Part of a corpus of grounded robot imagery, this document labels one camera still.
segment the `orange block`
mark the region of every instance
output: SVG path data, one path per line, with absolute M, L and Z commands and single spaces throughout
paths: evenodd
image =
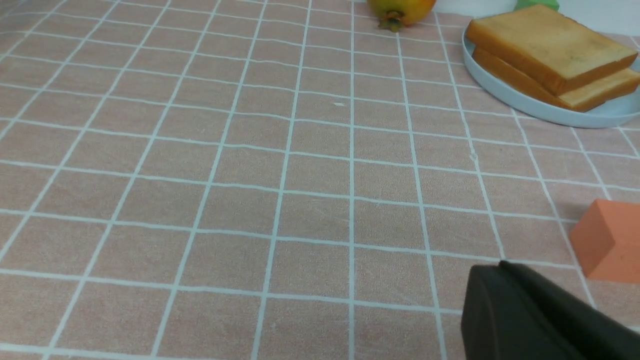
M 640 204 L 598 199 L 569 239 L 589 279 L 640 284 Z

